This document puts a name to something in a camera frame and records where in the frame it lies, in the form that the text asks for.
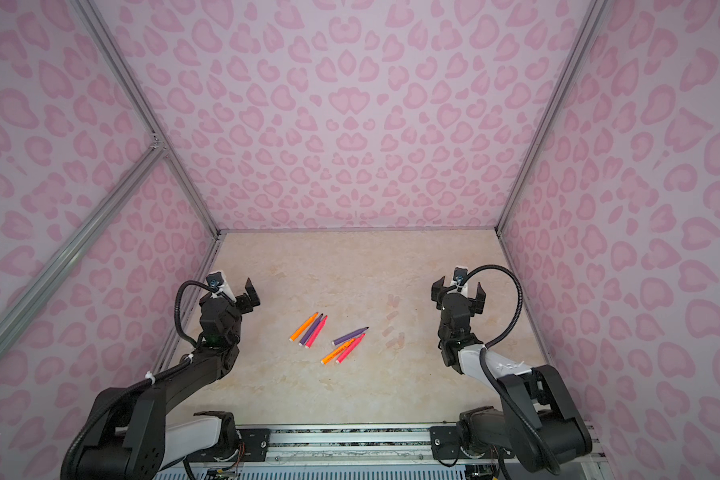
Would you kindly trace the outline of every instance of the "beige marble surface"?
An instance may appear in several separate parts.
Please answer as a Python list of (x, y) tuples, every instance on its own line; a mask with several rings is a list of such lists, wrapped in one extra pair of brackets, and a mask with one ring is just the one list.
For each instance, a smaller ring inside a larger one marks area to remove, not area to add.
[[(500, 406), (478, 380), (442, 363), (440, 314), (430, 287), (456, 265), (470, 270), (506, 264), (492, 230), (229, 234), (214, 270), (224, 270), (236, 294), (250, 276), (261, 306), (243, 317), (234, 369), (172, 411), (178, 422), (201, 410), (226, 410), (238, 424), (455, 421), (464, 410)], [(516, 303), (501, 272), (483, 272), (488, 298), (472, 331), (487, 341), (506, 326)], [(314, 312), (328, 315), (311, 349), (288, 338)], [(200, 332), (200, 309), (190, 334)], [(324, 366), (330, 342), (369, 326), (344, 361)], [(182, 342), (174, 355), (190, 350)], [(525, 313), (496, 351), (512, 360), (544, 363)]]

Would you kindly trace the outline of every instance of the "marker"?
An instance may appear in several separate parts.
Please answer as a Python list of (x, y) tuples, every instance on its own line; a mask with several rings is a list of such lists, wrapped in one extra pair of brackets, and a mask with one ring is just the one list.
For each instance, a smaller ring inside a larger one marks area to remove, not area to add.
[(291, 335), (291, 341), (296, 340), (296, 339), (298, 338), (298, 336), (301, 335), (304, 330), (307, 330), (307, 327), (312, 323), (312, 321), (315, 319), (315, 317), (317, 317), (317, 315), (318, 315), (317, 312), (315, 312), (315, 315), (310, 316), (310, 317), (307, 319), (307, 321), (304, 322), (304, 323), (298, 328), (298, 330), (293, 333), (293, 335)]
[(347, 356), (349, 356), (349, 354), (352, 353), (352, 351), (355, 349), (355, 347), (362, 341), (362, 338), (364, 336), (365, 336), (365, 333), (363, 333), (362, 335), (360, 335), (359, 337), (354, 339), (352, 341), (352, 344), (346, 350), (344, 350), (344, 353), (342, 353), (340, 356), (338, 356), (338, 358), (336, 359), (336, 363), (343, 362), (344, 359), (347, 358)]
[(347, 341), (344, 342), (339, 348), (337, 348), (336, 350), (330, 352), (326, 358), (324, 358), (323, 360), (320, 360), (320, 361), (322, 362), (323, 365), (327, 365), (328, 362), (330, 362), (331, 360), (335, 359), (336, 356), (338, 356), (341, 352), (343, 352), (344, 350), (346, 350), (347, 347), (349, 347), (349, 345), (350, 345), (352, 342), (354, 342), (354, 341), (355, 341), (355, 339), (347, 340)]
[(319, 317), (317, 317), (317, 320), (312, 322), (312, 326), (309, 327), (309, 329), (307, 330), (307, 333), (305, 333), (304, 336), (302, 337), (302, 339), (298, 341), (299, 345), (304, 346), (304, 344), (307, 343), (307, 341), (309, 340), (309, 337), (312, 336), (312, 332), (314, 332), (315, 329), (317, 328), (317, 325), (320, 324), (320, 320), (322, 320), (322, 313), (320, 314)]
[(365, 326), (365, 327), (363, 327), (363, 328), (361, 328), (361, 329), (355, 330), (355, 331), (352, 332), (352, 333), (347, 333), (347, 334), (344, 335), (344, 336), (340, 336), (339, 338), (337, 338), (336, 340), (333, 341), (333, 344), (334, 344), (334, 345), (340, 345), (340, 344), (346, 342), (346, 341), (349, 340), (349, 339), (353, 339), (353, 338), (355, 338), (356, 336), (359, 336), (361, 333), (365, 332), (367, 329), (368, 329), (368, 328)]
[(320, 330), (322, 330), (323, 326), (326, 324), (326, 320), (328, 319), (328, 316), (324, 316), (322, 320), (320, 320), (320, 324), (317, 325), (317, 328), (315, 329), (315, 332), (312, 334), (312, 336), (309, 337), (309, 340), (307, 341), (305, 347), (309, 348), (312, 346), (312, 344), (315, 342), (315, 339), (317, 338), (317, 335), (320, 333)]

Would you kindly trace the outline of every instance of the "white arm segment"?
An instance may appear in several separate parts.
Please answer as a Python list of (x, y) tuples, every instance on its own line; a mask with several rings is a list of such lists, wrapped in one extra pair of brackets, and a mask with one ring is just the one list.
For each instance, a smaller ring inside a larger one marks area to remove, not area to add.
[[(473, 379), (480, 380), (483, 384), (493, 388), (485, 377), (483, 369), (480, 368), (480, 351), (483, 349), (482, 345), (470, 345), (461, 349), (458, 353), (459, 365), (461, 365), (461, 371), (465, 375), (469, 375)], [(509, 360), (507, 357), (499, 355), (498, 353), (489, 350), (485, 356), (485, 362), (488, 364), (488, 369), (494, 374), (495, 378), (499, 378), (509, 374), (523, 375), (524, 373), (530, 372), (530, 367), (525, 363), (516, 363)]]
[(166, 427), (166, 452), (160, 467), (198, 450), (213, 447), (219, 441), (219, 435), (221, 419), (211, 416)]

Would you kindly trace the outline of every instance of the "robotic arm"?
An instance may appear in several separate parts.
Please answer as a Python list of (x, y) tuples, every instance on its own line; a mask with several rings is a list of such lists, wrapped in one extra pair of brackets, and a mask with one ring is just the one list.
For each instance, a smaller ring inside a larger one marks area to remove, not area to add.
[[(501, 270), (518, 288), (518, 308), (509, 327), (485, 345), (470, 328), (470, 318), (483, 312), (485, 292), (478, 283), (475, 298), (469, 298), (467, 285), (482, 270)], [(493, 447), (500, 452), (502, 447), (512, 451), (529, 472), (546, 468), (553, 474), (560, 473), (561, 463), (590, 453), (592, 439), (557, 370), (549, 365), (530, 368), (490, 350), (520, 316), (523, 297), (514, 274), (498, 265), (482, 266), (469, 274), (457, 267), (451, 285), (444, 283), (442, 277), (432, 284), (432, 301), (441, 311), (438, 348), (443, 362), (495, 389), (503, 410), (487, 406), (461, 413), (456, 427), (461, 447), (477, 454)], [(549, 408), (537, 411), (535, 404)]]
[[(250, 279), (246, 293), (234, 296), (221, 272), (199, 286), (209, 293), (200, 299), (202, 333), (195, 349), (177, 366), (125, 389), (109, 388), (98, 395), (85, 426), (64, 457), (61, 480), (150, 480), (164, 466), (200, 449), (214, 447), (219, 460), (239, 455), (240, 435), (228, 412), (201, 412), (197, 420), (166, 430), (166, 414), (204, 386), (223, 378), (240, 349), (242, 315), (260, 305)], [(176, 327), (182, 338), (176, 309)]]

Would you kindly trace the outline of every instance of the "patterned wall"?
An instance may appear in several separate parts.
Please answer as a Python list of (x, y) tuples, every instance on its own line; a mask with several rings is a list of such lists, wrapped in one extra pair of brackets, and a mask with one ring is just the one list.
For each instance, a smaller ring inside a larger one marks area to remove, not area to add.
[(621, 0), (509, 229), (618, 478), (720, 478), (720, 2)]
[(235, 229), (495, 225), (588, 4), (98, 2)]
[(96, 395), (153, 367), (209, 245), (159, 164), (0, 361), (0, 479), (58, 477)]
[(0, 314), (147, 142), (64, 0), (0, 2)]

